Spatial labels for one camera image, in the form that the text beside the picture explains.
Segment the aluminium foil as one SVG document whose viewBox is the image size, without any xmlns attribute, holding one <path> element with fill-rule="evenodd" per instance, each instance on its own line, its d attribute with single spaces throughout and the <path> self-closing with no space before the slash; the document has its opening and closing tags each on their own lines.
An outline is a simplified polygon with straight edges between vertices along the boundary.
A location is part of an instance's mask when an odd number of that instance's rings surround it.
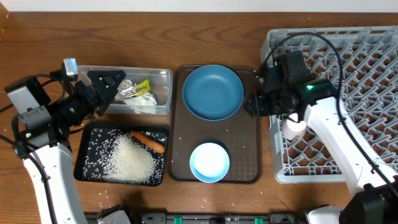
<svg viewBox="0 0 398 224">
<path fill-rule="evenodd" d="M 134 85 L 130 80 L 123 80 L 118 86 L 118 93 L 115 96 L 116 101 L 121 101 L 133 97 L 134 95 Z"/>
</svg>

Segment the pink cup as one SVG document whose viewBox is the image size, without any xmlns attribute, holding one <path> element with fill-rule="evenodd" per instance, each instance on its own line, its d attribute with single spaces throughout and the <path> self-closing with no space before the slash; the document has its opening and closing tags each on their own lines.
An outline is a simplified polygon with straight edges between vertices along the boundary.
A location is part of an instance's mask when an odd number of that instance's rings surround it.
<svg viewBox="0 0 398 224">
<path fill-rule="evenodd" d="M 282 123 L 281 131 L 283 136 L 291 141 L 295 138 L 302 138 L 307 130 L 307 123 L 299 121 L 299 115 L 292 113 L 286 117 Z"/>
</svg>

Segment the green snack wrapper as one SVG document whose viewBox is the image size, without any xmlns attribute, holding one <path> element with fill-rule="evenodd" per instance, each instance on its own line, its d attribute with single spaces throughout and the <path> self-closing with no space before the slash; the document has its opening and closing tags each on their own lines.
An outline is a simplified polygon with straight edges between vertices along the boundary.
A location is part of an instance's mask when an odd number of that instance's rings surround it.
<svg viewBox="0 0 398 224">
<path fill-rule="evenodd" d="M 150 81 L 146 79 L 142 83 L 133 86 L 132 94 L 133 96 L 141 96 L 150 91 L 150 89 L 151 89 Z"/>
</svg>

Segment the white napkin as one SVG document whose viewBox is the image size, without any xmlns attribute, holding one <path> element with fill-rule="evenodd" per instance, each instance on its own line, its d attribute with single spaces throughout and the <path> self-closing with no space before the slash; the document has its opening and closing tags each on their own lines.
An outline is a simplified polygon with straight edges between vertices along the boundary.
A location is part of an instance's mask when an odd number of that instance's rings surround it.
<svg viewBox="0 0 398 224">
<path fill-rule="evenodd" d="M 130 99 L 125 99 L 123 102 L 133 109 L 135 114 L 155 114 L 157 102 L 152 93 L 145 93 Z"/>
</svg>

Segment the dark blue plate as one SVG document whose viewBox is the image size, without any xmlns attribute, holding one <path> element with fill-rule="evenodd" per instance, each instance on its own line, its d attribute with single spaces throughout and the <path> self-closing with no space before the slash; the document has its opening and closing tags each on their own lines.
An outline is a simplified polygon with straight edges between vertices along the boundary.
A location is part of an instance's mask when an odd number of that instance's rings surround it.
<svg viewBox="0 0 398 224">
<path fill-rule="evenodd" d="M 194 69 L 182 89 L 183 101 L 195 116 L 219 121 L 234 115 L 244 99 L 244 85 L 238 74 L 222 65 Z"/>
</svg>

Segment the orange carrot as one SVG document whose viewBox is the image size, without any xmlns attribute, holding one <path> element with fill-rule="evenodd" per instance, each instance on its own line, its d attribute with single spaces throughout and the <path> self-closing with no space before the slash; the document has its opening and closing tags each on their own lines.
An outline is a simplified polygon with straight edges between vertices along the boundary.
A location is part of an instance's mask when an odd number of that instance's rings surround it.
<svg viewBox="0 0 398 224">
<path fill-rule="evenodd" d="M 133 135 L 140 142 L 145 144 L 147 147 L 149 147 L 150 149 L 155 151 L 156 153 L 159 153 L 159 154 L 165 153 L 165 147 L 163 145 L 161 145 L 160 143 L 157 143 L 154 140 L 151 140 L 147 136 L 145 136 L 139 132 L 136 132 L 136 131 L 131 131 L 130 134 Z"/>
</svg>

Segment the light blue bowl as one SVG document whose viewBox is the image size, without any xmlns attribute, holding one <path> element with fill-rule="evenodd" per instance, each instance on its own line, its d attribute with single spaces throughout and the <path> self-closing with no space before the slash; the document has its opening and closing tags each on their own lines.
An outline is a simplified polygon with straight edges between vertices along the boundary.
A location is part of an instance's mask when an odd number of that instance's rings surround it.
<svg viewBox="0 0 398 224">
<path fill-rule="evenodd" d="M 215 183 L 229 171 L 230 159 L 226 149 L 215 142 L 198 145 L 189 160 L 192 174 L 201 182 Z"/>
</svg>

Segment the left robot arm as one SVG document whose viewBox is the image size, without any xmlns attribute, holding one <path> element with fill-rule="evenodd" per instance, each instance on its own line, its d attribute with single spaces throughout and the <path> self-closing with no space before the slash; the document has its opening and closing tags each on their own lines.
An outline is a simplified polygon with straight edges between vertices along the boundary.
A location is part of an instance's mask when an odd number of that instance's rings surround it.
<svg viewBox="0 0 398 224">
<path fill-rule="evenodd" d="M 18 114 L 12 120 L 14 139 L 4 138 L 22 159 L 32 180 L 42 223 L 86 223 L 73 176 L 70 128 L 102 116 L 126 77 L 122 70 L 88 72 L 89 84 L 56 70 L 62 96 L 51 101 L 38 75 L 11 83 L 5 91 Z"/>
</svg>

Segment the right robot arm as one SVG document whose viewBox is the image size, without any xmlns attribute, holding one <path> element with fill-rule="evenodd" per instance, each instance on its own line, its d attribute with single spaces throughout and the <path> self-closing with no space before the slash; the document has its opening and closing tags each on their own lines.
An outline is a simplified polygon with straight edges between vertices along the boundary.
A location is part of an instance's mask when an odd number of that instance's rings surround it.
<svg viewBox="0 0 398 224">
<path fill-rule="evenodd" d="M 336 162 L 352 196 L 345 208 L 322 206 L 306 212 L 306 223 L 397 223 L 397 171 L 381 161 L 349 117 L 327 79 L 313 80 L 301 52 L 263 64 L 260 92 L 245 103 L 255 116 L 284 115 L 297 125 L 293 139 L 312 129 Z"/>
</svg>

